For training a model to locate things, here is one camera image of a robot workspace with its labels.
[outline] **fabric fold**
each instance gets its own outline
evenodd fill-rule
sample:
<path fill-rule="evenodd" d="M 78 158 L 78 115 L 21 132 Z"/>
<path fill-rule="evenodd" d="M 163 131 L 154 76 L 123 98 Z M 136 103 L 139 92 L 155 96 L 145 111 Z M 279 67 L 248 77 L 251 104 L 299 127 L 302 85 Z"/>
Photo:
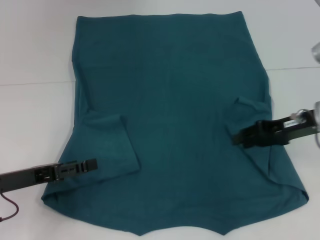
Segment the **fabric fold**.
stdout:
<path fill-rule="evenodd" d="M 97 170 L 49 183 L 42 199 L 45 201 L 51 194 L 98 184 L 140 169 L 120 115 L 106 116 L 90 111 L 74 126 L 59 163 L 88 159 L 97 160 Z"/>
<path fill-rule="evenodd" d="M 228 110 L 225 125 L 231 139 L 233 135 L 252 126 L 256 121 L 271 119 L 272 110 L 267 104 L 240 96 Z M 238 147 L 270 181 L 297 188 L 305 196 L 306 202 L 309 200 L 308 194 L 283 146 L 243 148 L 239 145 Z"/>

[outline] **robotic arm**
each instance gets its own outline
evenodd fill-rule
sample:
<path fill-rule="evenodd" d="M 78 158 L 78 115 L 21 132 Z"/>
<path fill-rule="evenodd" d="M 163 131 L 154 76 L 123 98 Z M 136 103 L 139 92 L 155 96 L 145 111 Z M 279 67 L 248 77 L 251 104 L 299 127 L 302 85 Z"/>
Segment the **robotic arm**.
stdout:
<path fill-rule="evenodd" d="M 16 211 L 11 216 L 0 217 L 0 222 L 13 218 L 19 212 L 18 205 L 4 196 L 5 192 L 30 187 L 37 184 L 49 182 L 58 183 L 65 178 L 85 174 L 98 169 L 97 160 L 89 159 L 83 162 L 53 163 L 48 165 L 35 166 L 19 171 L 12 171 L 0 174 L 0 196 L 12 203 Z"/>
<path fill-rule="evenodd" d="M 320 42 L 311 49 L 311 52 L 314 59 L 320 63 Z M 243 145 L 244 148 L 287 145 L 292 139 L 315 134 L 316 144 L 320 148 L 319 132 L 320 101 L 315 103 L 314 110 L 301 109 L 279 120 L 259 120 L 234 135 L 232 142 L 234 145 Z"/>

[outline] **white table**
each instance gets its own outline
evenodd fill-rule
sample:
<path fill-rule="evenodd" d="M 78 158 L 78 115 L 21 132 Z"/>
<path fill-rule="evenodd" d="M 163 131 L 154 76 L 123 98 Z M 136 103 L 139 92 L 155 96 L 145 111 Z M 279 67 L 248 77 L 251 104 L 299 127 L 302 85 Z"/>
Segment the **white table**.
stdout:
<path fill-rule="evenodd" d="M 267 69 L 274 118 L 320 101 L 320 65 L 310 49 L 320 41 L 314 0 L 2 0 L 0 1 L 0 173 L 58 161 L 73 125 L 71 51 L 77 16 L 226 14 L 243 11 Z M 285 215 L 226 236 L 197 227 L 150 232 L 145 240 L 320 239 L 320 149 L 313 136 L 286 146 L 310 201 Z M 44 206 L 44 185 L 6 195 L 19 214 L 0 223 L 0 239 L 133 240 L 134 234 L 98 227 Z M 0 199 L 0 216 L 15 208 Z"/>

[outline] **teal fabric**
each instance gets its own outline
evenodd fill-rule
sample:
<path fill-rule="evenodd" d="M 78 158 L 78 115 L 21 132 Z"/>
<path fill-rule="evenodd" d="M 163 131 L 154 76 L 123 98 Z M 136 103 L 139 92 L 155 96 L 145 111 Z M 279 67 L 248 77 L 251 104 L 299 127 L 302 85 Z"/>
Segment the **teal fabric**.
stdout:
<path fill-rule="evenodd" d="M 137 235 L 178 226 L 224 235 L 307 203 L 282 146 L 232 145 L 272 118 L 242 12 L 80 16 L 72 62 L 74 130 L 60 162 L 97 158 L 99 169 L 49 183 L 46 205 Z"/>

